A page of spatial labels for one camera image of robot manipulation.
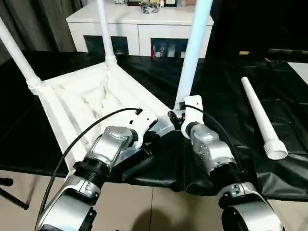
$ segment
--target curtain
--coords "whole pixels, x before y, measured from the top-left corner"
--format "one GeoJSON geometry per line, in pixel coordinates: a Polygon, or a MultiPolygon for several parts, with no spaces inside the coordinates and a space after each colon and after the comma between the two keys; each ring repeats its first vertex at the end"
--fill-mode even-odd
{"type": "MultiPolygon", "coordinates": [[[[80,0],[0,0],[0,17],[21,50],[76,51],[66,17],[80,0]]],[[[0,42],[0,64],[10,58],[0,42]]]]}

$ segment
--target white plastic pipe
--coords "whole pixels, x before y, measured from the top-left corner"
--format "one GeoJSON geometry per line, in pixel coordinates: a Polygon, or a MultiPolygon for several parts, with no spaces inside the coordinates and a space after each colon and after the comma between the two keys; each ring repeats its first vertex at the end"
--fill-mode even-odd
{"type": "Polygon", "coordinates": [[[196,4],[192,30],[187,44],[178,93],[175,100],[175,110],[179,109],[179,103],[184,102],[184,98],[191,93],[212,2],[213,0],[198,0],[196,4]]]}
{"type": "Polygon", "coordinates": [[[6,49],[10,53],[11,57],[14,59],[15,63],[19,67],[20,71],[23,73],[26,78],[29,89],[32,93],[36,94],[35,88],[42,84],[42,81],[34,73],[27,59],[22,54],[18,45],[11,36],[9,30],[6,28],[4,22],[0,18],[0,39],[5,45],[6,49]]]}
{"type": "Polygon", "coordinates": [[[287,157],[288,151],[284,143],[279,140],[268,116],[266,115],[247,77],[242,78],[242,84],[244,86],[250,106],[254,112],[258,126],[260,128],[264,140],[264,150],[266,152],[266,155],[269,159],[272,160],[280,160],[287,157]]]}
{"type": "Polygon", "coordinates": [[[116,56],[112,48],[111,38],[108,31],[108,22],[106,19],[106,12],[104,7],[104,0],[97,0],[97,8],[101,21],[101,28],[103,33],[103,43],[105,48],[105,60],[107,65],[111,66],[116,64],[116,56]]]}

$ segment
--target black cable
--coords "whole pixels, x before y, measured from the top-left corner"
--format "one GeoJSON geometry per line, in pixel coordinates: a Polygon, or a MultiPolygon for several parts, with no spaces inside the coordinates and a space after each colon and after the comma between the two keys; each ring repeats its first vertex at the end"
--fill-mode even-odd
{"type": "Polygon", "coordinates": [[[226,130],[223,128],[223,126],[217,121],[215,120],[211,115],[209,115],[208,113],[206,113],[205,111],[202,111],[201,109],[197,108],[197,107],[194,107],[194,106],[191,106],[191,105],[184,105],[183,108],[185,107],[190,107],[192,109],[195,109],[201,113],[203,113],[207,118],[209,118],[210,120],[212,120],[218,127],[219,129],[225,134],[226,136],[226,139],[227,139],[227,142],[229,143],[229,147],[231,149],[231,152],[233,153],[234,155],[234,158],[236,158],[236,150],[235,150],[235,147],[233,145],[233,143],[231,142],[231,139],[230,139],[230,136],[228,135],[228,133],[226,132],[226,130]]]}
{"type": "Polygon", "coordinates": [[[102,122],[103,120],[117,114],[117,113],[120,113],[120,112],[123,112],[123,111],[129,111],[129,110],[133,110],[133,111],[136,111],[136,113],[139,115],[141,112],[142,112],[142,109],[141,108],[133,108],[133,107],[129,107],[129,108],[123,108],[123,109],[120,109],[120,110],[117,110],[115,112],[112,112],[102,118],[100,118],[99,120],[97,120],[96,122],[94,122],[93,124],[91,124],[87,129],[85,129],[82,133],[80,133],[76,139],[73,140],[73,142],[67,147],[67,149],[65,150],[65,152],[63,153],[56,169],[54,170],[52,176],[51,176],[51,179],[49,181],[49,184],[47,186],[47,189],[45,191],[45,194],[44,194],[44,197],[43,197],[43,200],[42,200],[42,204],[40,205],[40,208],[39,208],[39,214],[38,214],[38,219],[37,219],[37,222],[35,224],[35,227],[37,227],[38,225],[38,222],[39,222],[39,217],[42,215],[44,209],[45,209],[45,205],[46,205],[46,202],[47,202],[47,199],[48,199],[48,196],[49,196],[49,193],[50,193],[50,190],[51,190],[51,187],[52,187],[52,184],[54,182],[54,179],[56,178],[56,174],[60,168],[60,165],[61,163],[64,161],[65,157],[67,156],[67,154],[69,153],[69,151],[72,149],[72,147],[80,140],[81,137],[83,137],[89,130],[91,130],[91,128],[93,128],[95,125],[99,124],[100,122],[102,122]]]}

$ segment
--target tile floor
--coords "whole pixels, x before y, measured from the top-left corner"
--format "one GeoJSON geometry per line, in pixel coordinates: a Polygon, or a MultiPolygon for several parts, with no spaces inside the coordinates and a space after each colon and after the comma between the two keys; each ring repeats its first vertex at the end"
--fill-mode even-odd
{"type": "MultiPolygon", "coordinates": [[[[33,231],[49,177],[0,171],[14,179],[2,187],[28,201],[26,211],[0,197],[0,230],[33,231]]],[[[64,179],[56,179],[51,196],[64,179]]],[[[270,201],[287,231],[308,231],[308,203],[270,201]]],[[[215,197],[193,196],[170,189],[106,183],[95,206],[93,231],[222,231],[215,197]]]]}

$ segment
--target black plastic sheet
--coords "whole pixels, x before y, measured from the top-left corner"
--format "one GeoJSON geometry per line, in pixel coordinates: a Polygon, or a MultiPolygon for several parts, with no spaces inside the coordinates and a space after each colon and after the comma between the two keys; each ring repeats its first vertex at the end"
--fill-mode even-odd
{"type": "MultiPolygon", "coordinates": [[[[41,78],[55,77],[102,61],[98,55],[81,53],[30,52],[26,56],[41,78]]],[[[119,57],[118,64],[173,108],[182,62],[119,57]]],[[[12,61],[0,67],[1,76],[7,73],[14,75],[6,78],[6,87],[1,93],[3,111],[7,113],[2,116],[7,123],[0,133],[0,167],[50,175],[61,152],[48,120],[37,97],[29,94],[12,61]],[[13,83],[18,86],[15,94],[10,93],[10,84],[13,83]],[[25,126],[30,119],[24,116],[28,110],[31,111],[31,120],[40,122],[41,128],[35,128],[34,122],[33,126],[25,126]],[[13,141],[22,135],[23,145],[12,148],[13,141]],[[39,148],[31,145],[33,138],[40,143],[39,148]]],[[[288,64],[265,61],[230,63],[211,58],[200,60],[192,88],[192,95],[196,94],[202,96],[204,109],[228,132],[236,147],[236,157],[263,195],[280,200],[308,200],[308,86],[288,64]],[[285,143],[289,152],[286,159],[272,161],[266,157],[262,136],[241,84],[243,76],[249,78],[279,138],[285,143]]],[[[224,140],[214,124],[206,120],[205,124],[216,130],[224,140]]],[[[63,166],[60,176],[65,174],[63,166]]],[[[216,193],[189,141],[178,131],[168,133],[118,165],[109,180],[169,187],[197,195],[216,193]]]]}

